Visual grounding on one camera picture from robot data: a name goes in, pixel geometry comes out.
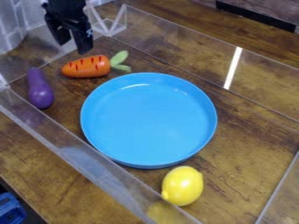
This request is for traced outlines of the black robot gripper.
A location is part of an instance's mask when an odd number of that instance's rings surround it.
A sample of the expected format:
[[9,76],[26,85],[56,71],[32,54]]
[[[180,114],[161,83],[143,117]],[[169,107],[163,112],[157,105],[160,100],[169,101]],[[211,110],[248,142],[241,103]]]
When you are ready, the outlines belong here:
[[82,11],[85,6],[85,0],[44,0],[41,3],[53,39],[62,46],[70,40],[72,33],[78,54],[85,54],[93,47],[93,32]]

